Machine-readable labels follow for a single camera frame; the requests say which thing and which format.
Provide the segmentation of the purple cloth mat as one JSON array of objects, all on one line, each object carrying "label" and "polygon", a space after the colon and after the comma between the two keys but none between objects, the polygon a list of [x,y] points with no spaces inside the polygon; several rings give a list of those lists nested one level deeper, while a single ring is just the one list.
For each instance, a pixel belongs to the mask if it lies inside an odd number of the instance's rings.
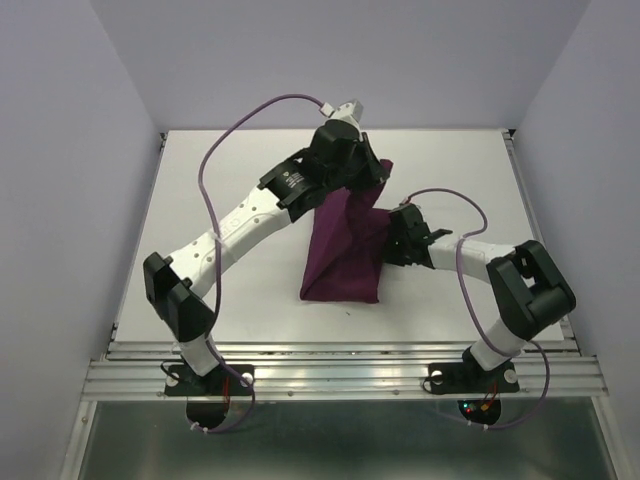
[{"label": "purple cloth mat", "polygon": [[376,304],[389,211],[375,206],[386,184],[341,189],[315,209],[299,298]]}]

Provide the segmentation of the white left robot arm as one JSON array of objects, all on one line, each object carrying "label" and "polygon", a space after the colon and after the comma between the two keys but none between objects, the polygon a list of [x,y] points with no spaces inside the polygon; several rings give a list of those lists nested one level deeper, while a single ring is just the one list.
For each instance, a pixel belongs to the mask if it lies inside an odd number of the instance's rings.
[{"label": "white left robot arm", "polygon": [[389,177],[368,136],[354,120],[329,119],[310,144],[277,164],[222,220],[188,245],[143,262],[145,296],[177,341],[199,393],[215,392],[225,362],[212,330],[219,309],[209,292],[222,292],[222,275],[260,242],[321,206],[329,194],[365,191]]}]

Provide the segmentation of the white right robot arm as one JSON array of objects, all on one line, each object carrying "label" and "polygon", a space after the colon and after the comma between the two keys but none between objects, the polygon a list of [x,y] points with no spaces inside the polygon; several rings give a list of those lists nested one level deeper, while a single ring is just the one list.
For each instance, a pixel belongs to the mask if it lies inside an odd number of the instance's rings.
[{"label": "white right robot arm", "polygon": [[516,246],[455,240],[450,230],[431,230],[411,203],[393,209],[389,217],[385,263],[454,272],[467,306],[471,305],[464,285],[467,277],[491,287],[499,317],[465,351],[460,366],[461,381],[472,390],[491,384],[497,368],[576,308],[572,288],[536,240]]}]

